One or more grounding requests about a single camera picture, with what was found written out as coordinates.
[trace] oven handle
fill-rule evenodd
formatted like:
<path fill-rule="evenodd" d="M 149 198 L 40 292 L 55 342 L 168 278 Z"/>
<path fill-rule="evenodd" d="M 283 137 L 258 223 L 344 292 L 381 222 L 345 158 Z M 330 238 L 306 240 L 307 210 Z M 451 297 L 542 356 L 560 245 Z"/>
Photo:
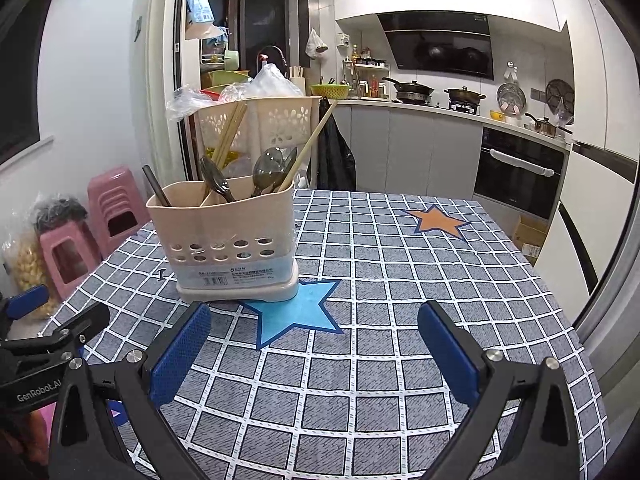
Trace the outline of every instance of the oven handle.
<path fill-rule="evenodd" d="M 535 173 L 542 176 L 554 176 L 556 172 L 551 168 L 544 168 L 537 164 L 533 164 L 528 160 L 522 160 L 521 158 L 517 158 L 516 156 L 507 155 L 503 152 L 498 152 L 493 148 L 488 150 L 489 154 L 500 162 L 504 162 L 505 164 L 509 164 L 510 166 L 515 166 L 516 168 L 522 168 L 523 170 L 530 171 L 531 173 Z"/>

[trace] oven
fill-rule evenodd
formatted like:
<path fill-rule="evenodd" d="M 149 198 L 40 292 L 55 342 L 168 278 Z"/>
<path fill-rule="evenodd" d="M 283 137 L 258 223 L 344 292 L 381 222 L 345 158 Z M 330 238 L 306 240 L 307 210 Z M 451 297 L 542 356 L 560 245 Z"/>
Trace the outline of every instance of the oven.
<path fill-rule="evenodd" d="M 559 149 L 484 128 L 475 194 L 549 219 L 563 163 Z"/>

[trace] screw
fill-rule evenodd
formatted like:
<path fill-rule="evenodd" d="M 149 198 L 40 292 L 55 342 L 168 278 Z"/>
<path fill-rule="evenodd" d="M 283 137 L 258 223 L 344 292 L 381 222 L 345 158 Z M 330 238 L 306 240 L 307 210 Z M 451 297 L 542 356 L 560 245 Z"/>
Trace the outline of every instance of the screw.
<path fill-rule="evenodd" d="M 547 368 L 551 368 L 552 370 L 558 370 L 558 368 L 560 367 L 560 363 L 555 357 L 547 357 L 545 359 L 545 364 Z"/>
<path fill-rule="evenodd" d="M 494 363 L 500 362 L 504 359 L 504 353 L 502 350 L 495 350 L 494 348 L 489 348 L 486 351 L 486 356 L 489 361 L 493 361 Z"/>
<path fill-rule="evenodd" d="M 130 363 L 137 363 L 142 359 L 142 350 L 132 350 L 127 354 L 127 361 Z"/>
<path fill-rule="evenodd" d="M 71 368 L 72 370 L 78 370 L 79 367 L 82 366 L 82 358 L 81 357 L 75 357 L 73 359 L 71 359 L 71 362 L 69 363 L 69 368 Z"/>

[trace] beige plastic utensil holder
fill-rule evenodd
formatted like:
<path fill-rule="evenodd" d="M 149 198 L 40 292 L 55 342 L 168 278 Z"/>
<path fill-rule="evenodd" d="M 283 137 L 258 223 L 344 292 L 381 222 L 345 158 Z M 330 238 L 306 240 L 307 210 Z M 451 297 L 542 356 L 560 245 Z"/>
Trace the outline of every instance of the beige plastic utensil holder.
<path fill-rule="evenodd" d="M 153 195 L 146 207 L 178 280 L 190 301 L 285 301 L 298 292 L 293 190 L 248 198 L 250 176 L 232 178 L 238 202 L 211 192 L 200 202 L 204 182 L 163 188 L 173 207 Z"/>
<path fill-rule="evenodd" d="M 267 148 L 293 148 L 308 141 L 318 125 L 319 97 L 262 97 L 247 99 L 247 111 L 231 151 L 258 160 Z M 226 119 L 237 102 L 202 108 L 194 114 L 198 152 L 215 149 Z"/>

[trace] tablecloth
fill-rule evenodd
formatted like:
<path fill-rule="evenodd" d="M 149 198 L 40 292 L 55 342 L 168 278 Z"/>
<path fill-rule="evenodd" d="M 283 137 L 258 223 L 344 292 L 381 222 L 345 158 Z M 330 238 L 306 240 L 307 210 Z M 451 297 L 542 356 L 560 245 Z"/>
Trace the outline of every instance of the tablecloth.
<path fill-rule="evenodd" d="M 406 211 L 433 205 L 468 222 L 464 239 L 416 232 Z M 477 202 L 297 190 L 294 209 L 300 279 L 341 280 L 324 306 L 343 334 L 294 328 L 257 351 L 256 313 L 233 301 L 210 304 L 210 336 L 174 402 L 162 407 L 210 478 L 419 478 L 466 413 L 418 334 L 417 309 L 427 299 L 439 300 L 484 348 L 515 361 L 561 362 L 580 474 L 594 478 L 609 435 L 591 364 L 543 280 Z M 184 311 L 175 284 L 150 223 L 92 273 L 44 333 L 103 301 L 111 323 L 86 357 L 119 360 Z M 495 463 L 516 410 L 507 405 L 476 475 Z M 152 476 L 130 426 L 121 433 L 136 466 Z"/>

